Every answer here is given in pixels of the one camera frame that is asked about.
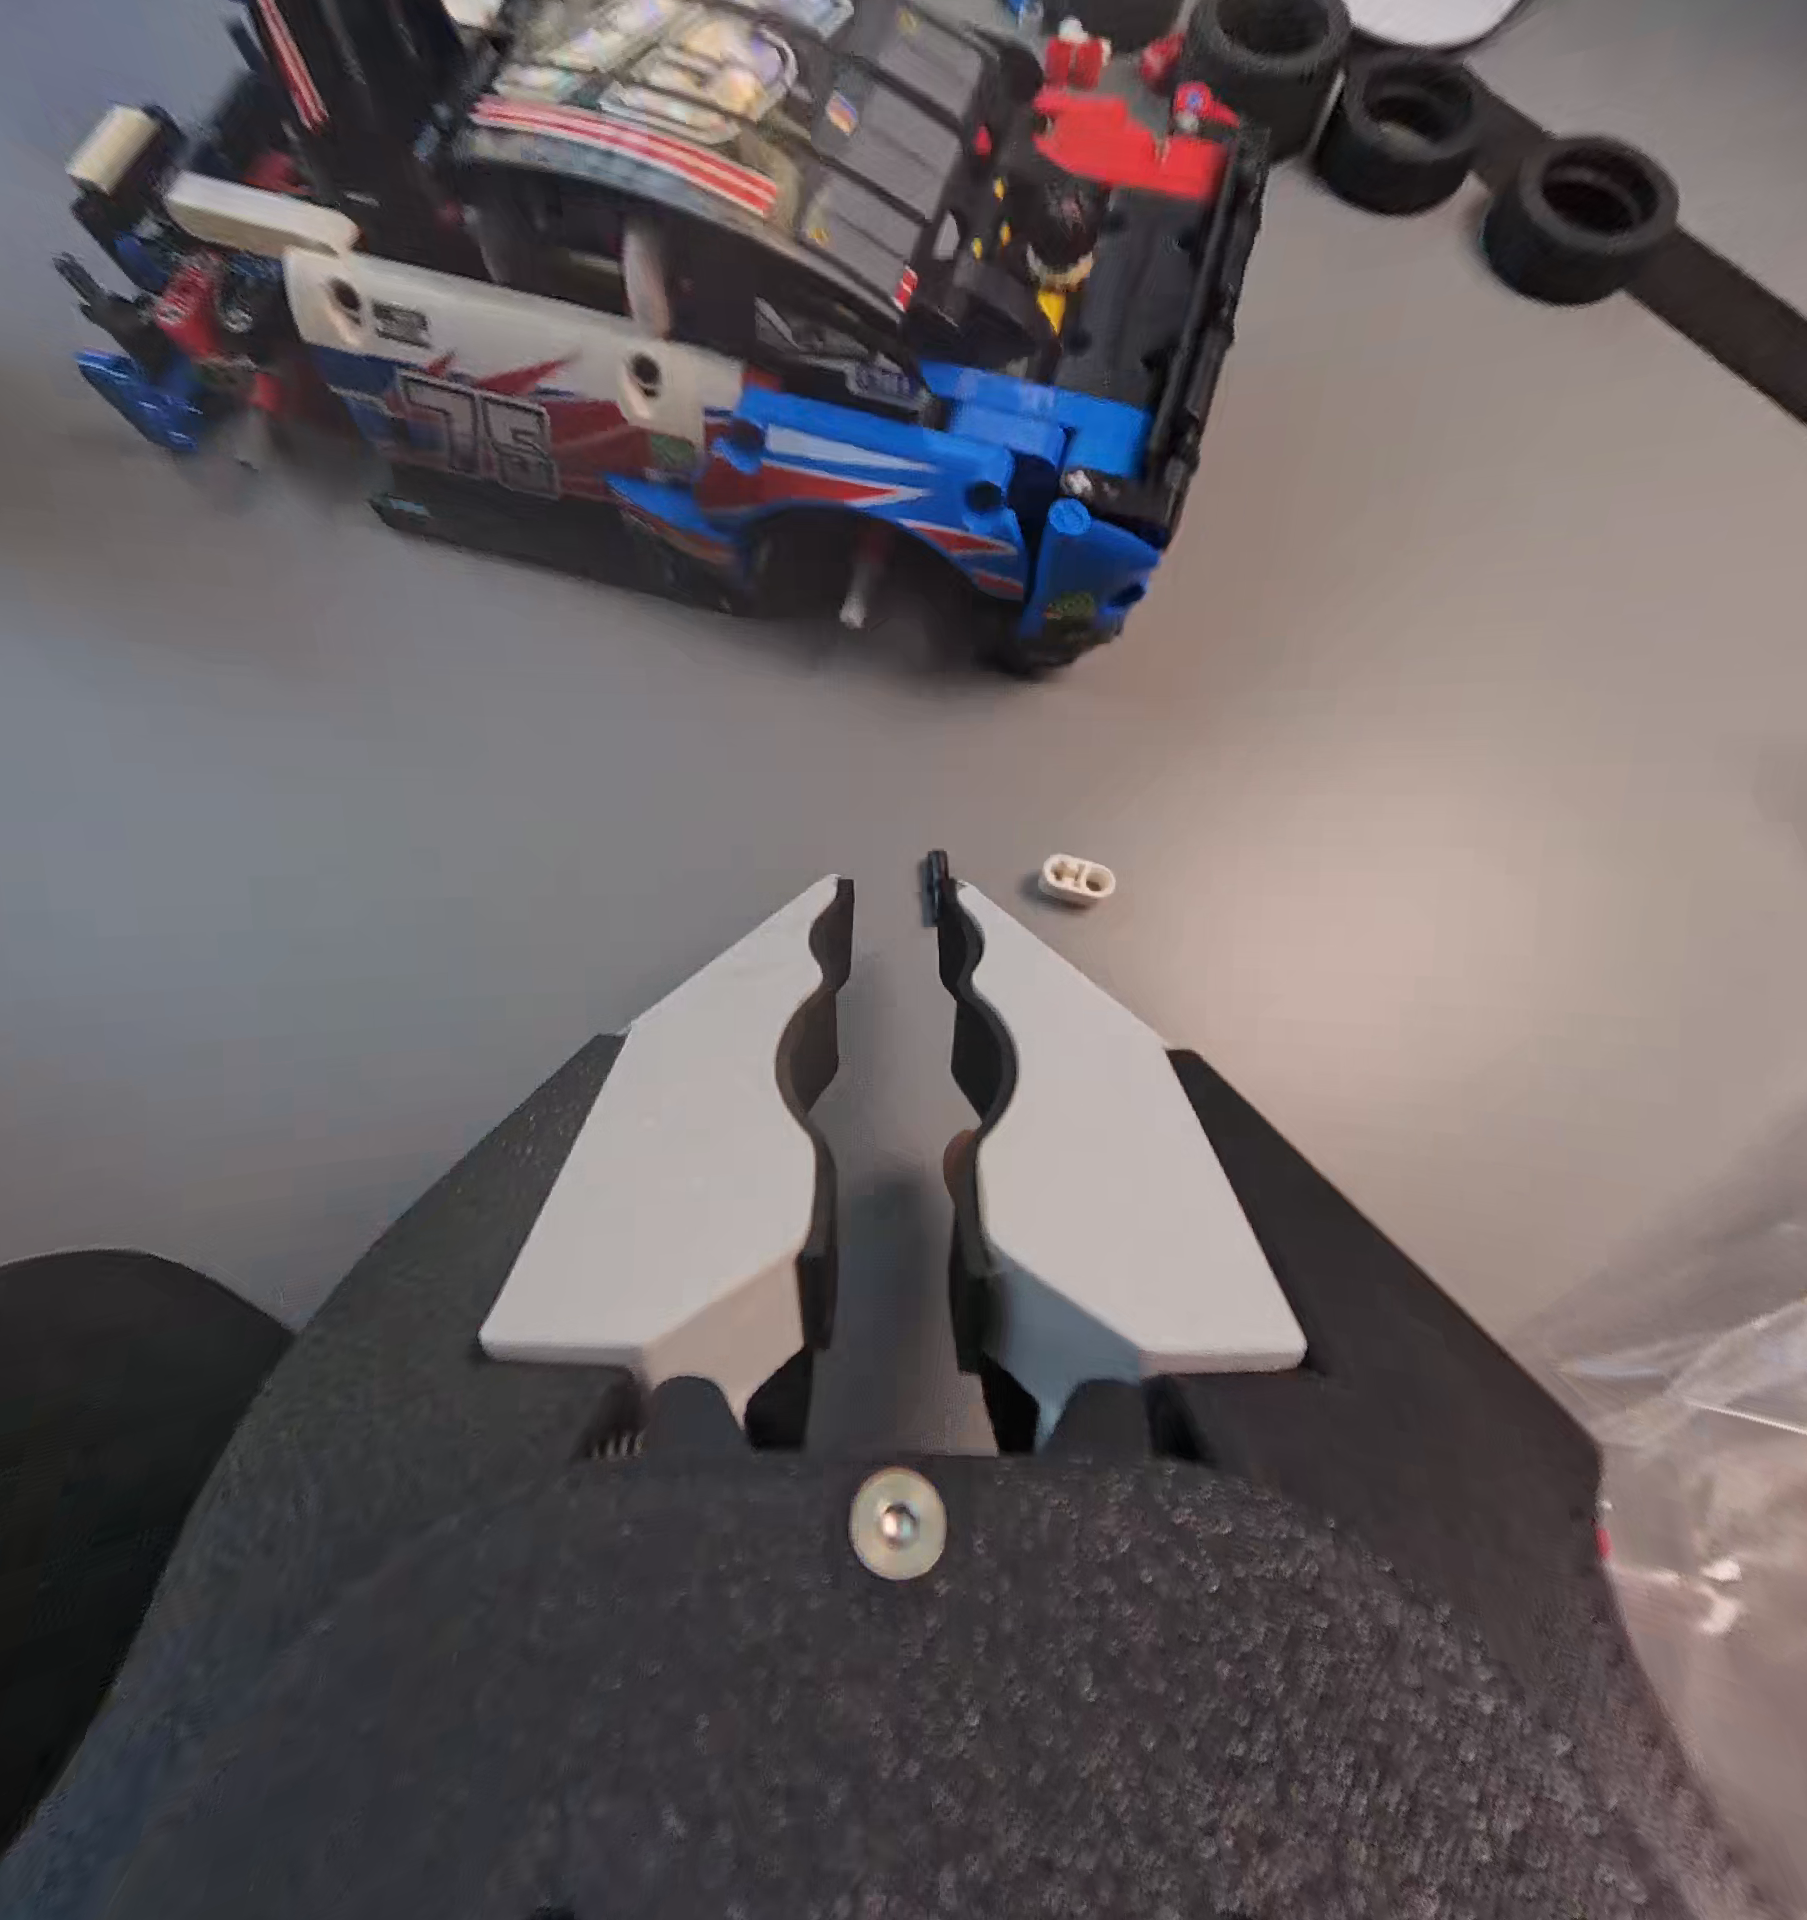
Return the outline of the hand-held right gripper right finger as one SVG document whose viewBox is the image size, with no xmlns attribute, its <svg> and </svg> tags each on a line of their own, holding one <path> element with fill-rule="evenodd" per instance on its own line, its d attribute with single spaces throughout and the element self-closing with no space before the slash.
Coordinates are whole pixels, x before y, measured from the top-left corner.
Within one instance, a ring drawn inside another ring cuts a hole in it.
<svg viewBox="0 0 1807 1920">
<path fill-rule="evenodd" d="M 976 1119 L 952 1319 L 997 1442 L 1041 1445 L 1098 1382 L 1297 1373 L 1299 1314 L 1156 1029 L 964 878 L 940 975 Z"/>
</svg>

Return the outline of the brick-built toy race car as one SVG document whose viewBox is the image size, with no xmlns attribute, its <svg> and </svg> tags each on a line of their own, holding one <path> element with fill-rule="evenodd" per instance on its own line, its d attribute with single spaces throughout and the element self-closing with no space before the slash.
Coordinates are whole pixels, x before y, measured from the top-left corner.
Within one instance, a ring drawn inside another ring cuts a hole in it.
<svg viewBox="0 0 1807 1920">
<path fill-rule="evenodd" d="M 1203 82 L 934 5 L 241 6 L 107 111 L 57 268 L 146 442 L 348 423 L 393 529 L 726 613 L 936 568 L 999 672 L 1145 599 L 1273 167 Z"/>
</svg>

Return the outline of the grey desk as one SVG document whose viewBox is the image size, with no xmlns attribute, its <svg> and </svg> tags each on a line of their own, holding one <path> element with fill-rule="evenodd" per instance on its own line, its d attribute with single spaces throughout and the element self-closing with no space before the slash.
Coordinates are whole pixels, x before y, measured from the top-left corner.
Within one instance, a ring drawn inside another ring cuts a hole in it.
<svg viewBox="0 0 1807 1920">
<path fill-rule="evenodd" d="M 302 1315 L 844 873 L 819 1414 L 981 1445 L 930 848 L 1513 1347 L 1807 1183 L 1807 429 L 1661 321 L 1512 298 L 1471 198 L 1285 173 L 1156 592 L 999 684 L 900 607 L 735 625 L 151 449 L 70 366 L 64 158 L 230 62 L 205 5 L 0 5 L 0 1264 L 131 1246 Z M 1054 852 L 1113 897 L 1041 897 Z"/>
</svg>

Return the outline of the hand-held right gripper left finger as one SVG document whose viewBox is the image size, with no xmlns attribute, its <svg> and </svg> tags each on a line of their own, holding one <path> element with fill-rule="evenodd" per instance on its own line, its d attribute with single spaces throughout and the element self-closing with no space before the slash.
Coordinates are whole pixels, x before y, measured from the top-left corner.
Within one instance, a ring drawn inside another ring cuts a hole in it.
<svg viewBox="0 0 1807 1920">
<path fill-rule="evenodd" d="M 801 1442 L 840 1300 L 840 1071 L 856 891 L 827 874 L 654 1002 L 481 1326 L 483 1356 L 711 1382 L 752 1442 Z"/>
</svg>

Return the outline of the pile of clear plastic bags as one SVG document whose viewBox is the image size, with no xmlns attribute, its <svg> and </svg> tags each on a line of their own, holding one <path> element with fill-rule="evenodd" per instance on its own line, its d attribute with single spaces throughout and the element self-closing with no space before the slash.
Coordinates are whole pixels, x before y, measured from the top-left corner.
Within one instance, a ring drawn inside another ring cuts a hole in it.
<svg viewBox="0 0 1807 1920">
<path fill-rule="evenodd" d="M 1777 1915 L 1807 1915 L 1807 1189 L 1664 1239 L 1520 1352 L 1603 1458 L 1641 1667 Z"/>
</svg>

